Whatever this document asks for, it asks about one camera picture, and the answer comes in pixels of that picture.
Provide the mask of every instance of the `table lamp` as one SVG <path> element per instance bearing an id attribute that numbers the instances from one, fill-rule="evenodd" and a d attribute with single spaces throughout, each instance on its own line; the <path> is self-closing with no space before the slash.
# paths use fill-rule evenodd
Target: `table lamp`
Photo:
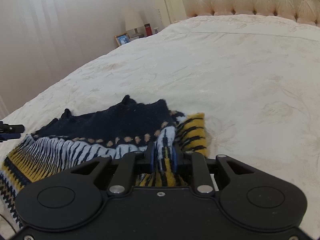
<path id="1" fill-rule="evenodd" d="M 140 15 L 135 12 L 132 8 L 127 7 L 124 10 L 124 19 L 125 19 L 125 30 L 129 31 L 134 29 L 135 34 L 132 37 L 136 37 L 141 35 L 141 33 L 138 33 L 138 28 L 143 27 L 143 21 L 140 17 Z"/>

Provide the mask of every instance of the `white curtain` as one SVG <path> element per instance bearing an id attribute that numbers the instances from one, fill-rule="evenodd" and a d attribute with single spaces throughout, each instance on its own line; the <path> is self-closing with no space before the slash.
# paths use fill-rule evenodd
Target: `white curtain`
<path id="1" fill-rule="evenodd" d="M 0 120 L 4 119 L 9 114 L 2 98 L 0 97 Z"/>
<path id="2" fill-rule="evenodd" d="M 153 0 L 0 0 L 0 96 L 7 111 L 115 49 L 125 6 L 163 28 Z"/>

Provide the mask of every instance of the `knit sweater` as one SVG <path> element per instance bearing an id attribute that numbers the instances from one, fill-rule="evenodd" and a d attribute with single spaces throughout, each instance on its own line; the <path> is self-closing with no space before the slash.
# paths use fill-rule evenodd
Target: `knit sweater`
<path id="1" fill-rule="evenodd" d="M 173 173 L 173 143 L 177 141 L 182 151 L 206 155 L 204 114 L 186 116 L 170 111 L 163 99 L 137 104 L 129 96 L 101 112 L 73 116 L 66 109 L 9 153 L 0 169 L 0 195 L 22 227 L 15 197 L 23 187 L 104 154 L 118 159 L 127 152 L 145 151 L 150 141 L 155 143 L 156 168 L 138 176 L 136 185 L 185 186 L 187 181 Z"/>

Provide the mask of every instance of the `framed photo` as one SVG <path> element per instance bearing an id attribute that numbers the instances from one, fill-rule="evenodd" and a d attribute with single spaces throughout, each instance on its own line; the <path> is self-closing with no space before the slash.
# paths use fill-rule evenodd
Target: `framed photo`
<path id="1" fill-rule="evenodd" d="M 117 35 L 115 38 L 119 46 L 130 42 L 129 35 L 127 33 Z"/>

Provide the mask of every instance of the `black mounting plate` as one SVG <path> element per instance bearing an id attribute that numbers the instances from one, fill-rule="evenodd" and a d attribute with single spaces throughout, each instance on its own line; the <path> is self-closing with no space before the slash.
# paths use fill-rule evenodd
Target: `black mounting plate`
<path id="1" fill-rule="evenodd" d="M 25 228 L 12 240 L 311 239 L 298 228 L 302 191 L 229 156 L 205 159 L 175 147 L 174 169 L 190 175 L 189 187 L 132 186 L 152 171 L 153 148 L 120 160 L 100 156 L 28 185 L 16 198 Z"/>

